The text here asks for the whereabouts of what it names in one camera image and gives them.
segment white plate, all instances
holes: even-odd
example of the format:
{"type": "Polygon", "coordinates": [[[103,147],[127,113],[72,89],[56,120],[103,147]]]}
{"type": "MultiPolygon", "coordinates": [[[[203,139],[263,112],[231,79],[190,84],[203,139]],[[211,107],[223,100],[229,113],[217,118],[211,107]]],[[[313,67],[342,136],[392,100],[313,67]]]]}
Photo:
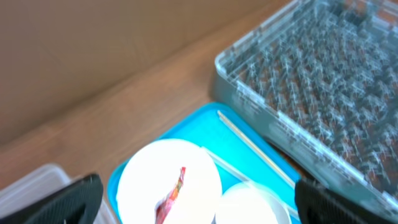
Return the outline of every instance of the white plate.
{"type": "Polygon", "coordinates": [[[164,224],[210,224],[222,194],[220,175],[203,148],[181,139],[155,141],[127,163],[116,196],[123,224],[154,224],[155,206],[183,166],[184,183],[164,224]]]}
{"type": "Polygon", "coordinates": [[[216,212],[217,224],[291,224],[287,207],[265,187],[241,182],[229,188],[216,212]]]}

